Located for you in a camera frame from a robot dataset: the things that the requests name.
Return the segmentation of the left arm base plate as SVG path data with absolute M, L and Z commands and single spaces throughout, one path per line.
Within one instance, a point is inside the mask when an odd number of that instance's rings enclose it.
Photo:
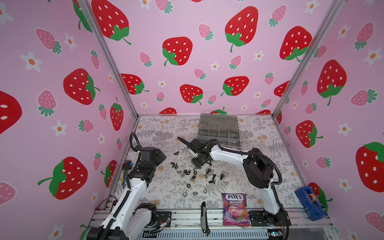
M 170 211 L 160 211 L 157 212 L 156 217 L 153 217 L 151 214 L 151 221 L 144 226 L 144 229 L 157 229 L 161 224 L 166 223 L 165 227 L 169 228 L 172 223 L 172 212 Z

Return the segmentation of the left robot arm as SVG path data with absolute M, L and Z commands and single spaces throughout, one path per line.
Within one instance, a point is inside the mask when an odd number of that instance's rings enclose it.
M 103 223 L 90 229 L 87 240 L 135 240 L 145 227 L 158 223 L 156 205 L 139 204 L 139 200 L 165 159 L 160 149 L 145 147 L 139 150 L 137 163 L 126 177 L 128 187 Z

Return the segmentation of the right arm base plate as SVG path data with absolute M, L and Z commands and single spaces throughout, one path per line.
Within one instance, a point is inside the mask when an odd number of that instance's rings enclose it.
M 252 227 L 290 227 L 291 221 L 287 211 L 280 209 L 276 215 L 265 210 L 248 211 Z

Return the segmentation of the grey plastic organizer box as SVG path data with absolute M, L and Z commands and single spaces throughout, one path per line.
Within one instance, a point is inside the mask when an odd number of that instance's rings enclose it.
M 202 114 L 198 140 L 205 143 L 216 139 L 225 148 L 241 149 L 240 131 L 236 116 Z

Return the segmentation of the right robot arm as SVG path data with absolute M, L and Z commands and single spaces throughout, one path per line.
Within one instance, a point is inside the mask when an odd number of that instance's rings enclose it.
M 251 185 L 259 189 L 264 201 L 264 211 L 273 216 L 286 214 L 275 188 L 282 183 L 281 172 L 277 165 L 259 149 L 253 148 L 251 151 L 229 149 L 221 146 L 216 139 L 205 143 L 200 143 L 197 139 L 187 142 L 181 137 L 178 137 L 178 140 L 188 147 L 194 156 L 192 163 L 198 169 L 213 161 L 243 167 Z

